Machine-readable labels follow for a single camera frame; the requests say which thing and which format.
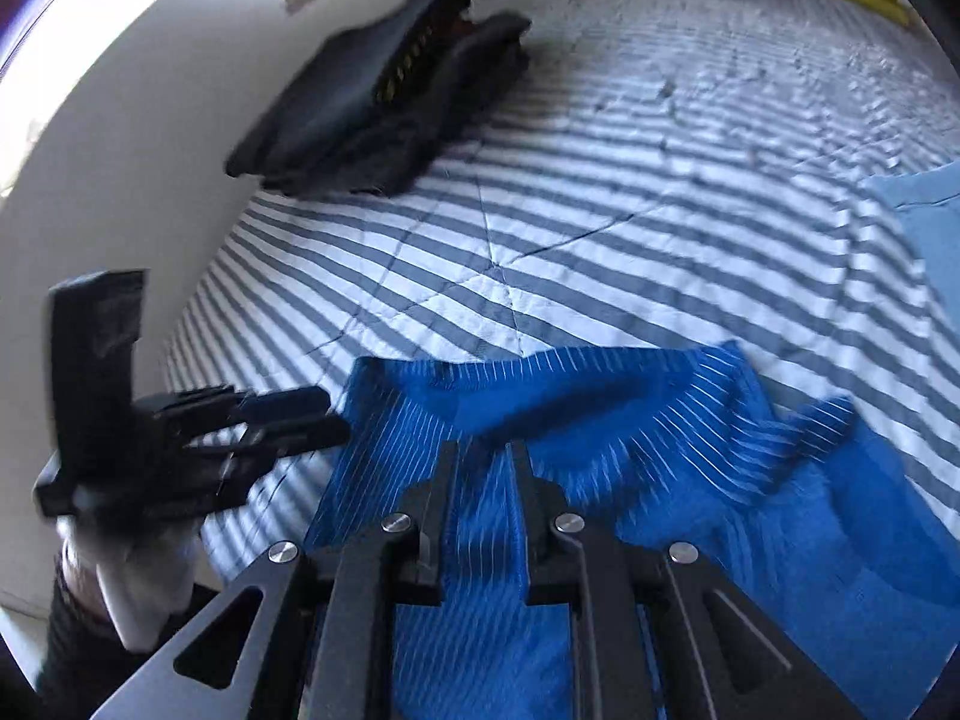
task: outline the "black sleeve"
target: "black sleeve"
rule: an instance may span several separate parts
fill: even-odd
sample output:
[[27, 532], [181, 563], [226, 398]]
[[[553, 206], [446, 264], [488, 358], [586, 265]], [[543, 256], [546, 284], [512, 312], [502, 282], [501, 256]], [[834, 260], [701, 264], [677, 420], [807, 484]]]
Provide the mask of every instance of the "black sleeve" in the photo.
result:
[[[190, 607], [171, 619], [160, 637], [165, 644], [216, 593], [194, 586]], [[47, 632], [47, 655], [37, 677], [37, 695], [50, 720], [88, 720], [152, 653], [127, 652], [116, 632], [84, 611], [70, 595], [58, 568]]]

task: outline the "black clothing pile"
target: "black clothing pile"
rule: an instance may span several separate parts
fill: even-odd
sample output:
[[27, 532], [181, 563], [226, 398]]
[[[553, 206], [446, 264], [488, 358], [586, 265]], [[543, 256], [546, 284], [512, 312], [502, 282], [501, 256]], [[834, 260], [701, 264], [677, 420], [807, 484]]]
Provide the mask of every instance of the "black clothing pile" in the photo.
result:
[[464, 18], [470, 0], [407, 0], [323, 44], [227, 161], [287, 196], [409, 189], [443, 142], [520, 77], [530, 20]]

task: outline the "person's arm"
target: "person's arm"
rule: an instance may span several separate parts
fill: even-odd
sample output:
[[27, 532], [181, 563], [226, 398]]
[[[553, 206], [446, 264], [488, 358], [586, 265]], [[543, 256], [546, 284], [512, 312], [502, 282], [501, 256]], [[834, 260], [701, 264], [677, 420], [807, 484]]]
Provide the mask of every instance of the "person's arm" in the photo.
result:
[[[194, 586], [186, 613], [170, 620], [165, 643], [216, 593]], [[64, 547], [56, 569], [47, 655], [37, 678], [37, 695], [51, 720], [88, 720], [152, 653], [124, 649], [109, 621], [94, 573], [71, 560]]]

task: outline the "bed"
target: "bed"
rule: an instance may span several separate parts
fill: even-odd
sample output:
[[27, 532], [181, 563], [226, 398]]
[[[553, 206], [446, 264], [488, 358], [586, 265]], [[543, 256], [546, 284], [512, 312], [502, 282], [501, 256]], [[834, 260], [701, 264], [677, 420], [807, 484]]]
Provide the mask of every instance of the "bed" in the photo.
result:
[[[520, 85], [404, 196], [258, 193], [187, 305], [169, 384], [320, 384], [364, 355], [737, 338], [776, 403], [848, 391], [960, 536], [960, 351], [861, 189], [960, 151], [928, 39], [842, 0], [493, 0], [530, 16]], [[299, 541], [334, 453], [211, 517], [235, 575]]]

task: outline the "black metal bracket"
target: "black metal bracket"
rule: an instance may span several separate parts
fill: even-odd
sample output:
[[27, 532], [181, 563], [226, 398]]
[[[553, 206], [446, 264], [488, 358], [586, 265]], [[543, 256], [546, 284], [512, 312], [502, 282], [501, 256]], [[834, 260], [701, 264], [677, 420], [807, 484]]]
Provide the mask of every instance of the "black metal bracket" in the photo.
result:
[[[304, 555], [288, 541], [272, 546], [94, 720], [291, 718], [304, 685], [310, 720], [397, 717], [392, 612], [443, 600], [440, 542], [457, 452], [445, 442], [433, 478], [342, 547]], [[526, 601], [570, 607], [575, 720], [653, 720], [655, 673], [670, 720], [862, 717], [696, 547], [678, 542], [663, 553], [622, 543], [533, 475], [522, 442], [511, 452]]]
[[[44, 517], [135, 535], [247, 501], [275, 462], [345, 443], [318, 386], [257, 395], [210, 386], [133, 400], [144, 271], [95, 274], [51, 291], [50, 394], [58, 451], [40, 474]], [[244, 425], [238, 442], [200, 437]]]

